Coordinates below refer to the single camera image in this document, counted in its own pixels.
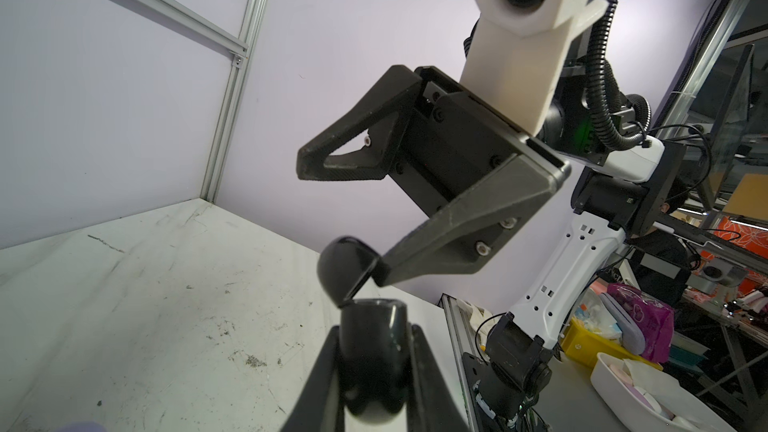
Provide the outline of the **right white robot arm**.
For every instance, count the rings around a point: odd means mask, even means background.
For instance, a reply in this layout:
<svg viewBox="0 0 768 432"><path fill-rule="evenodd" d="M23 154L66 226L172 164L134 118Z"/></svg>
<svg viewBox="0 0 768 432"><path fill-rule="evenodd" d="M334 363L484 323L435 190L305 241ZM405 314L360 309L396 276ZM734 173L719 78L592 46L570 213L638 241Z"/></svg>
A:
<svg viewBox="0 0 768 432"><path fill-rule="evenodd" d="M535 406L571 308L631 235L658 219L683 147L657 139L647 101L618 88L606 59L620 0L475 0L459 80L390 67L344 116L304 145L306 181L393 179L426 214L379 254L345 236L317 274L340 322L327 335L287 431L341 431L347 416L411 431L544 431ZM572 220L532 287L464 354L459 410L423 330L390 286L482 269L583 165Z"/></svg>

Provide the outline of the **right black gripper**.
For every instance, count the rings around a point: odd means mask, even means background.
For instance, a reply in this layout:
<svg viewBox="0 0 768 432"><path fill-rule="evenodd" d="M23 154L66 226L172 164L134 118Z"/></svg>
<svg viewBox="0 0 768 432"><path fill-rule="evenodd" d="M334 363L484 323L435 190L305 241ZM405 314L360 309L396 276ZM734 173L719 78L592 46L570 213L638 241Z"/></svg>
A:
<svg viewBox="0 0 768 432"><path fill-rule="evenodd" d="M381 180L391 168L433 216L384 254L380 287L480 271L570 177L566 160L438 68L404 65L390 67L296 161L305 181Z"/></svg>

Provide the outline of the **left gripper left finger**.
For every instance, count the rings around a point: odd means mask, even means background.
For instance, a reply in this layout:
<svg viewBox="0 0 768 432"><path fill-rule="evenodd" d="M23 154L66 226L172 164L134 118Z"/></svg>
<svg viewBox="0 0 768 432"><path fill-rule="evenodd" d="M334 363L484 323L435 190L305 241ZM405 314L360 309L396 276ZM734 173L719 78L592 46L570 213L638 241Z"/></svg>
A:
<svg viewBox="0 0 768 432"><path fill-rule="evenodd" d="M282 432L345 430L340 372L340 327L334 326L325 339L295 406L281 428Z"/></svg>

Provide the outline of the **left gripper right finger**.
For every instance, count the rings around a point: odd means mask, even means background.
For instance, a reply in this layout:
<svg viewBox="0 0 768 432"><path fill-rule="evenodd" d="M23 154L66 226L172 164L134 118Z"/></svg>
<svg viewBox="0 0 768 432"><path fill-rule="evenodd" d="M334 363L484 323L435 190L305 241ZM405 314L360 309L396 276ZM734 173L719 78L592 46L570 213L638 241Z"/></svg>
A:
<svg viewBox="0 0 768 432"><path fill-rule="evenodd" d="M410 385L407 430L468 431L464 413L456 407L423 330L410 326Z"/></svg>

